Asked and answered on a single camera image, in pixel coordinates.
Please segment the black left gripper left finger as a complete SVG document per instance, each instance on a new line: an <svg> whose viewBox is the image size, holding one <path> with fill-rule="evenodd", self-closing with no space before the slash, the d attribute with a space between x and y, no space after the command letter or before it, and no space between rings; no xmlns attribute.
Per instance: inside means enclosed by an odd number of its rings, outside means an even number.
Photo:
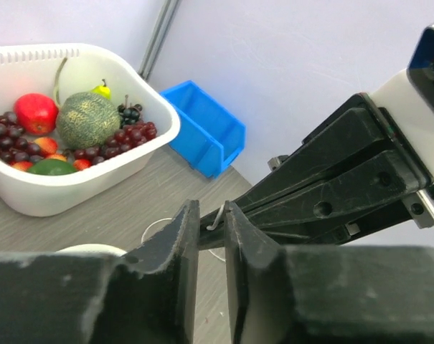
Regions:
<svg viewBox="0 0 434 344"><path fill-rule="evenodd" d="M0 252L0 343L191 343L199 203L112 254Z"/></svg>

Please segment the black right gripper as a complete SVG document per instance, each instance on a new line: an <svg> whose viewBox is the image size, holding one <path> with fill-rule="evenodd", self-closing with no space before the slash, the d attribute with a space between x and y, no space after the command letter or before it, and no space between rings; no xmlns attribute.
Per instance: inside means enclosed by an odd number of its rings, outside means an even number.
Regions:
<svg viewBox="0 0 434 344"><path fill-rule="evenodd" d="M417 219L434 177L384 107L354 95L300 148L228 206L281 244L344 244Z"/></svg>

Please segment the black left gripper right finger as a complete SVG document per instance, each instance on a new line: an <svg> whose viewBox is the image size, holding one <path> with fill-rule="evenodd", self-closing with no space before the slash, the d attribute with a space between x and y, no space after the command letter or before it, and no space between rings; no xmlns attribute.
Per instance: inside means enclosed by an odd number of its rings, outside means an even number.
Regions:
<svg viewBox="0 0 434 344"><path fill-rule="evenodd" d="M234 343L434 343L434 248L282 245L225 204Z"/></svg>

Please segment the white perforated cable spool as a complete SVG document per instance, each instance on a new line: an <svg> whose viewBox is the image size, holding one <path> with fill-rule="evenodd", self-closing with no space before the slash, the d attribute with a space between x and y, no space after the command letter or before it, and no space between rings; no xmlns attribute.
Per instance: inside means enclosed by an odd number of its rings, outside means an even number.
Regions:
<svg viewBox="0 0 434 344"><path fill-rule="evenodd" d="M111 254L122 257L127 251L107 244L79 244L59 250L65 253Z"/></svg>

